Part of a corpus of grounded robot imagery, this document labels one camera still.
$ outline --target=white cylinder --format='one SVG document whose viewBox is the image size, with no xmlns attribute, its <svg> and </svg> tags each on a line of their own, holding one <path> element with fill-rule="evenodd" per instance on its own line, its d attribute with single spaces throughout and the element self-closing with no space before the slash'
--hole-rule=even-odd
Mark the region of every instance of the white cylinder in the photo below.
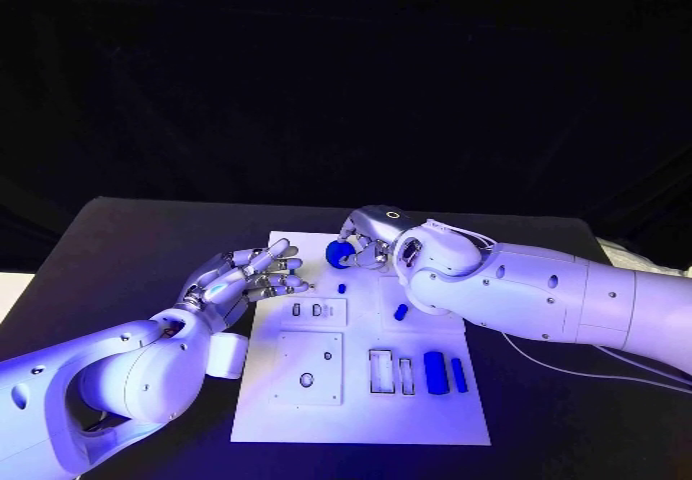
<svg viewBox="0 0 692 480">
<path fill-rule="evenodd" d="M 215 333 L 209 348 L 206 374 L 231 380 L 241 378 L 247 353 L 248 337 L 235 333 Z"/>
</svg>

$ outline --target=small blue block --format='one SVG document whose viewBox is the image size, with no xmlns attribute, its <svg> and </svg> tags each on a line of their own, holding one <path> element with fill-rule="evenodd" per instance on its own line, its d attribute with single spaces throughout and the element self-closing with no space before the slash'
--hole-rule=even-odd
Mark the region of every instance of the small blue block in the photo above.
<svg viewBox="0 0 692 480">
<path fill-rule="evenodd" d="M 339 269 L 349 268 L 346 265 L 339 264 L 339 260 L 356 253 L 356 249 L 349 242 L 339 243 L 336 240 L 328 245 L 328 251 L 325 256 L 329 264 Z"/>
<path fill-rule="evenodd" d="M 462 369 L 462 360 L 459 358 L 452 359 L 452 371 L 454 372 L 459 393 L 465 393 L 469 391 L 469 386 L 466 385 L 465 370 Z"/>
<path fill-rule="evenodd" d="M 444 355 L 440 352 L 427 352 L 423 356 L 426 364 L 426 383 L 428 384 L 428 393 L 444 395 L 450 393 L 450 384 L 447 382 L 447 369 L 444 368 Z"/>
<path fill-rule="evenodd" d="M 404 316 L 407 315 L 408 312 L 408 306 L 401 304 L 400 308 L 394 312 L 394 318 L 401 322 L 404 320 Z"/>
</svg>

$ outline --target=black table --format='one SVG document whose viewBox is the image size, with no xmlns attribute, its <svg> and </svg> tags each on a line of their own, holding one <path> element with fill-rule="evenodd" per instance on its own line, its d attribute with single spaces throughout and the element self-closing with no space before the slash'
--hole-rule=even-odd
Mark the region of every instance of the black table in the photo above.
<svg viewBox="0 0 692 480">
<path fill-rule="evenodd" d="M 266 245 L 271 230 L 336 233 L 348 213 L 94 200 L 0 325 L 0 360 L 149 318 L 217 252 Z M 411 215 L 607 262 L 581 220 Z M 245 335 L 253 313 L 234 327 Z M 555 372 L 472 324 L 467 339 L 492 447 L 231 444 L 241 382 L 208 378 L 185 415 L 82 478 L 692 478 L 691 396 Z M 518 344 L 563 368 L 646 376 L 590 346 Z"/>
</svg>

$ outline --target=black curtain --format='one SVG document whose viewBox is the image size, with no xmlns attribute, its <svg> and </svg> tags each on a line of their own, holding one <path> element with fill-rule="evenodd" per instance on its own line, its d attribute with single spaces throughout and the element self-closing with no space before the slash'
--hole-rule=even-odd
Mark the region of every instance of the black curtain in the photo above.
<svg viewBox="0 0 692 480">
<path fill-rule="evenodd" d="M 276 3 L 2 5 L 2 268 L 97 196 L 576 216 L 689 265 L 687 4 Z"/>
</svg>

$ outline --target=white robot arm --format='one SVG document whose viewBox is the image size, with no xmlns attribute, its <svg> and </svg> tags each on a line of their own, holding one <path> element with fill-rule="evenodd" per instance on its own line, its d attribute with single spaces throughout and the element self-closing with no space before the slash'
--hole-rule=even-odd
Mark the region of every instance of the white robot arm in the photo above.
<svg viewBox="0 0 692 480">
<path fill-rule="evenodd" d="M 296 254 L 283 239 L 217 255 L 150 320 L 0 363 L 0 478 L 75 478 L 185 412 L 205 373 L 240 377 L 247 338 L 222 331 L 250 302 L 307 290 L 267 273 L 299 268 Z"/>
<path fill-rule="evenodd" d="M 346 239 L 356 235 L 356 254 Z M 498 243 L 394 207 L 354 211 L 328 249 L 338 268 L 391 257 L 414 306 L 519 337 L 607 346 L 692 374 L 692 280 Z"/>
</svg>

